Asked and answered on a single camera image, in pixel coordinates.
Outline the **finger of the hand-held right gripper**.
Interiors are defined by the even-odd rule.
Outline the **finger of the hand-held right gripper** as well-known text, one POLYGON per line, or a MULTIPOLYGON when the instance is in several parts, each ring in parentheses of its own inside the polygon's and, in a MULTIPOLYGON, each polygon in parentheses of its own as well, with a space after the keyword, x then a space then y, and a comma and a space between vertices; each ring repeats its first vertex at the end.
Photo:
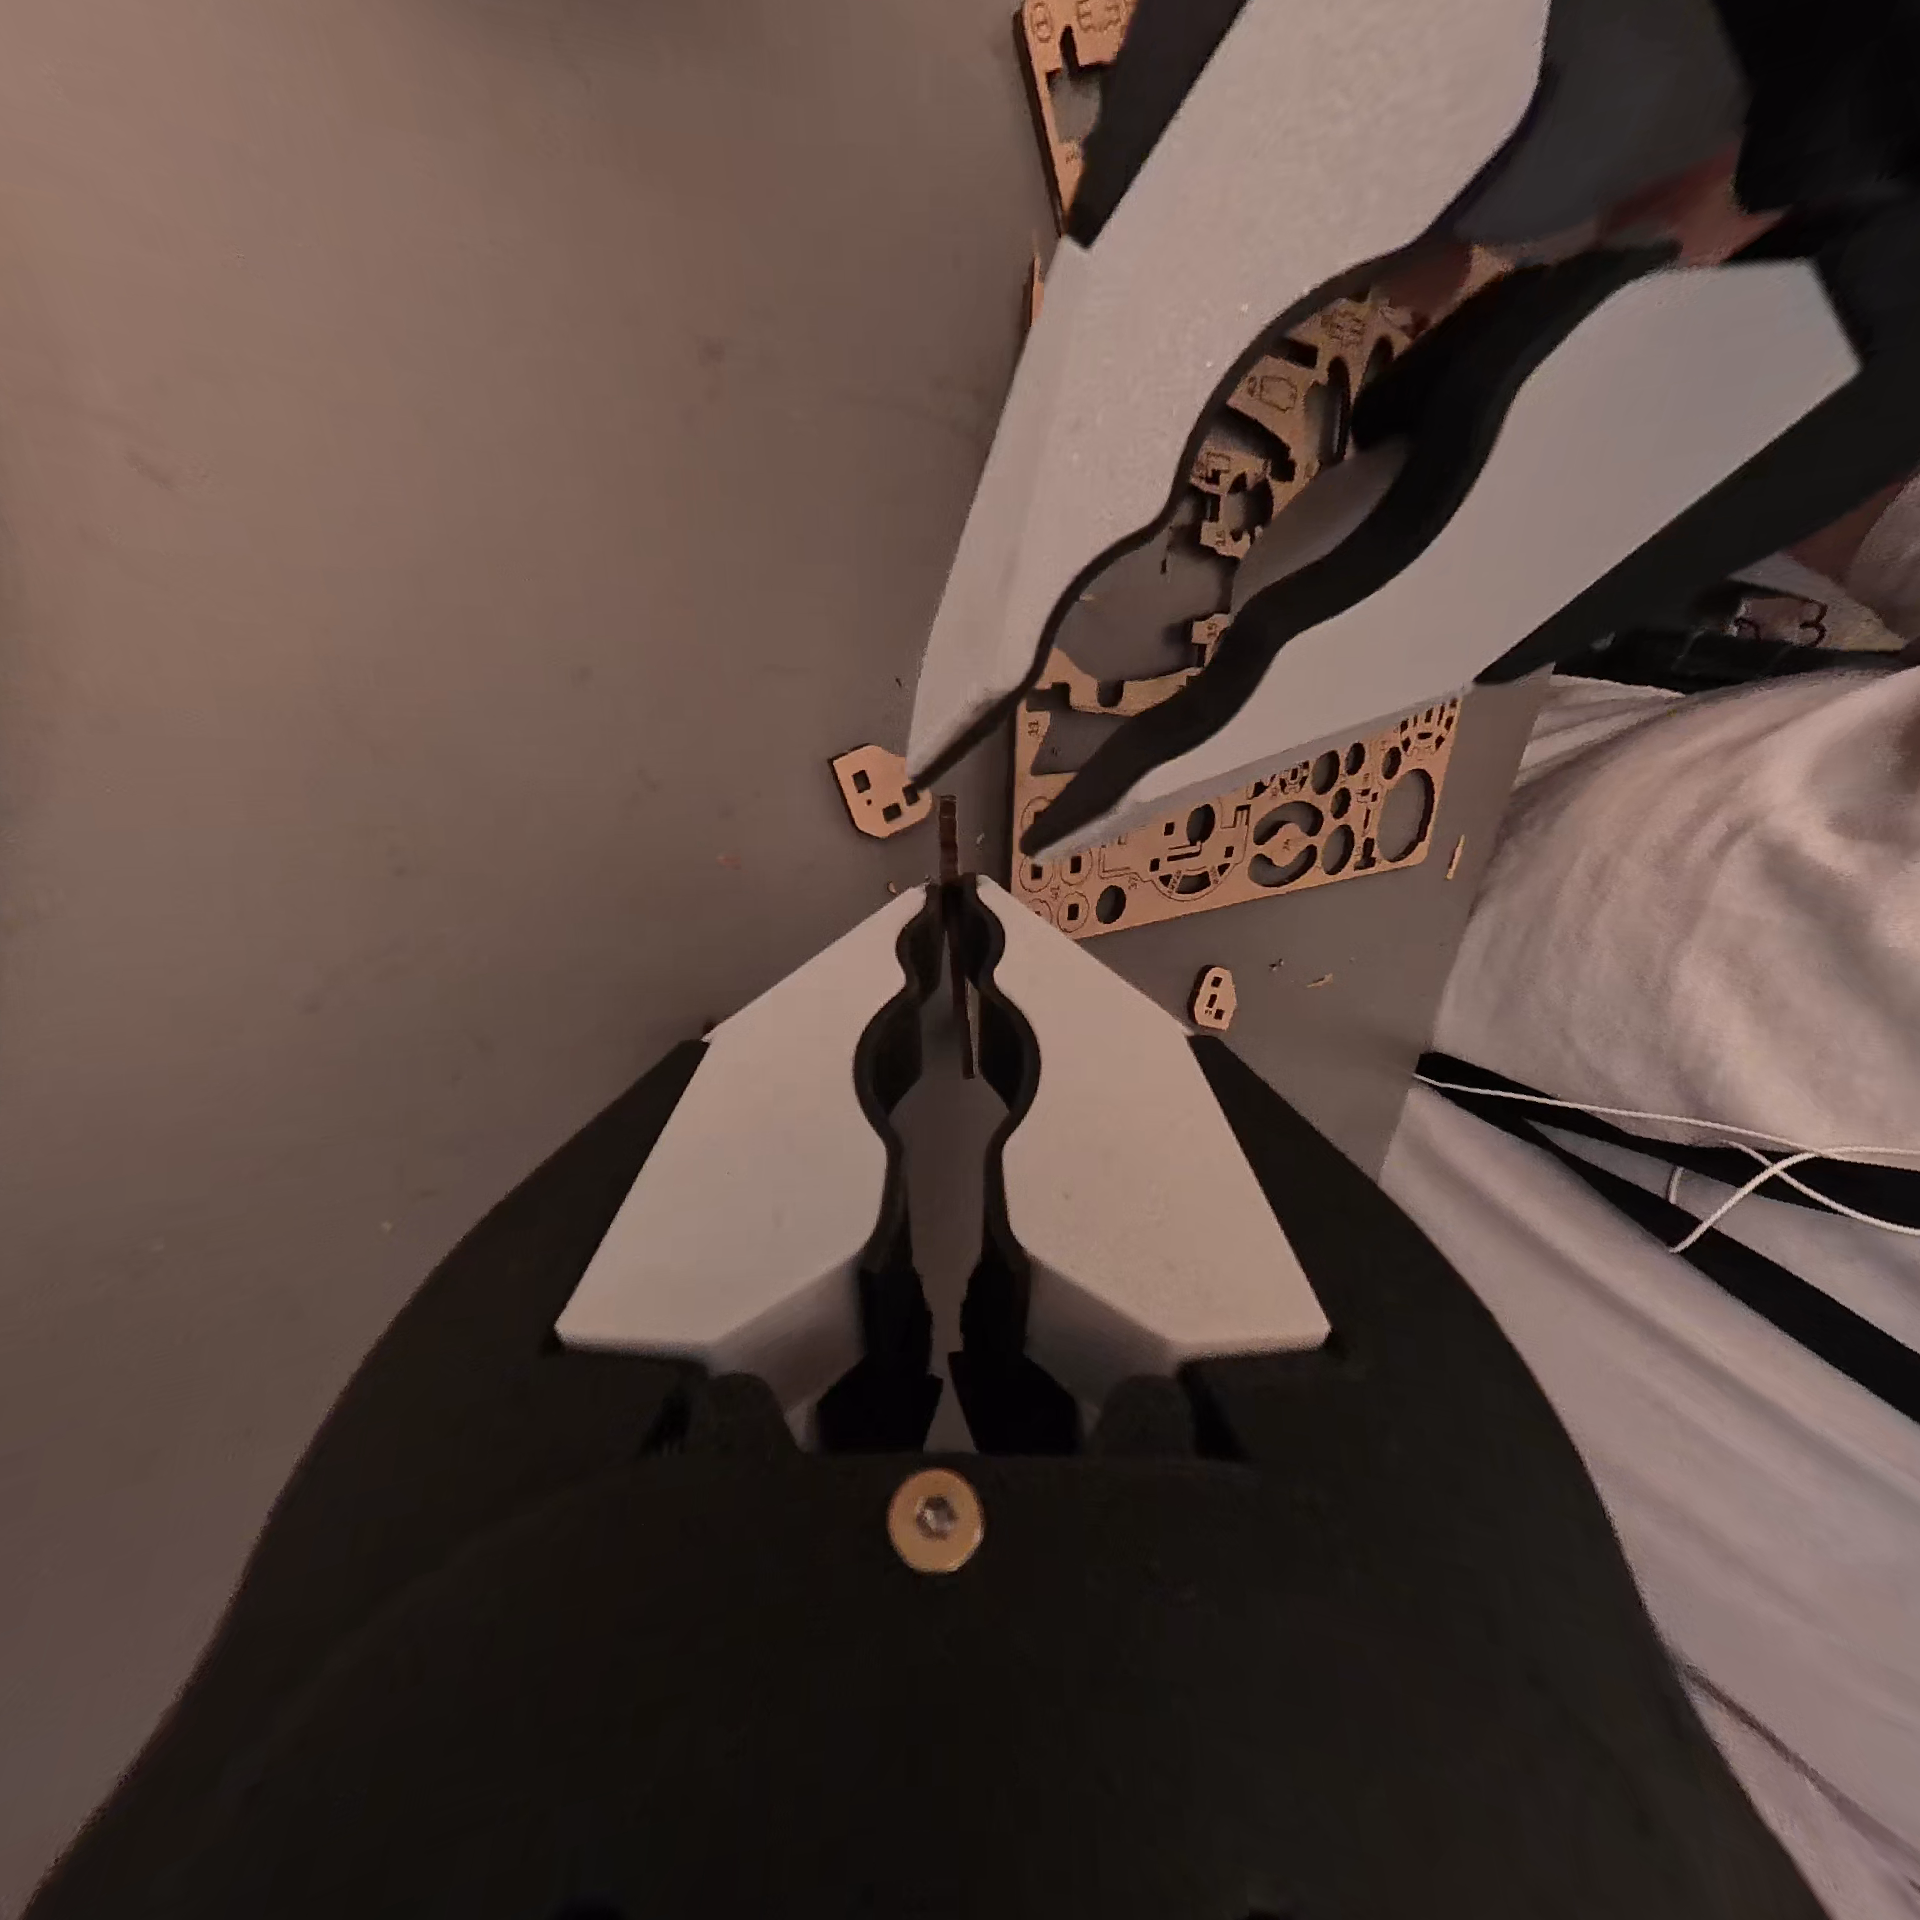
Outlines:
POLYGON ((1810 259, 1665 246, 1493 281, 1354 403, 1351 458, 1265 529, 1214 659, 1022 831, 1049 856, 1272 752, 1476 681, 1865 361, 1810 259))
POLYGON ((1157 529, 1196 427, 1281 321, 1433 233, 1520 128, 1542 3, 1138 6, 924 654, 933 779, 1060 616, 1157 529))

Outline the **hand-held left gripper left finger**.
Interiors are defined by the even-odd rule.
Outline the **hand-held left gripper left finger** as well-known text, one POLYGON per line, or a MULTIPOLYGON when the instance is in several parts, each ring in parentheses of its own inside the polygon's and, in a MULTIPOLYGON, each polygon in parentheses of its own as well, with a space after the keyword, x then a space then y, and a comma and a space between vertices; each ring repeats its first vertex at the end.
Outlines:
POLYGON ((856 1042, 906 985, 895 897, 704 1042, 658 1142, 554 1323, 576 1353, 692 1360, 814 1405, 862 1353, 856 1263, 886 1151, 856 1042))

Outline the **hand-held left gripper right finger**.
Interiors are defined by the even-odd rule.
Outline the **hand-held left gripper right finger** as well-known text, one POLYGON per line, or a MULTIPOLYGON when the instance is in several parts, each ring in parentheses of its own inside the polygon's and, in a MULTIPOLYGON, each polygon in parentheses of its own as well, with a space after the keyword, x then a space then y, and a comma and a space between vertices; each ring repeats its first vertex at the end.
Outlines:
POLYGON ((1183 1024, 994 880, 976 901, 1022 1070, 999 1176, 1026 1353, 1100 1405, 1190 1360, 1318 1351, 1327 1314, 1183 1024))

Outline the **thin wooden model part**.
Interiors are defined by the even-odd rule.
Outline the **thin wooden model part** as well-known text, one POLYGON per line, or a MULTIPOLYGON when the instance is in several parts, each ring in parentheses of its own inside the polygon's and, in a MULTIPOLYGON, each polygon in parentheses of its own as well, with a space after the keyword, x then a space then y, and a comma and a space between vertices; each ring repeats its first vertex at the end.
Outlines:
POLYGON ((938 894, 944 912, 951 1019, 958 1040, 958 1067, 962 1079, 972 1081, 976 1079, 976 1042, 972 1024, 972 987, 964 955, 966 893, 962 887, 959 867, 958 805, 953 794, 938 794, 934 805, 934 822, 938 835, 938 894))

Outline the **person's right hand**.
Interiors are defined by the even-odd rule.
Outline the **person's right hand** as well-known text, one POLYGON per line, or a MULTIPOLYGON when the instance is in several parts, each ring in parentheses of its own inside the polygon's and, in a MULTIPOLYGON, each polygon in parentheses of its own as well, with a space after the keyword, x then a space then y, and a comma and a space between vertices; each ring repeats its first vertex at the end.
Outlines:
POLYGON ((1626 233, 1670 246, 1682 269, 1711 269, 1754 246, 1784 218, 1782 208, 1750 208, 1737 192, 1740 146, 1724 146, 1685 171, 1653 184, 1632 211, 1626 233))

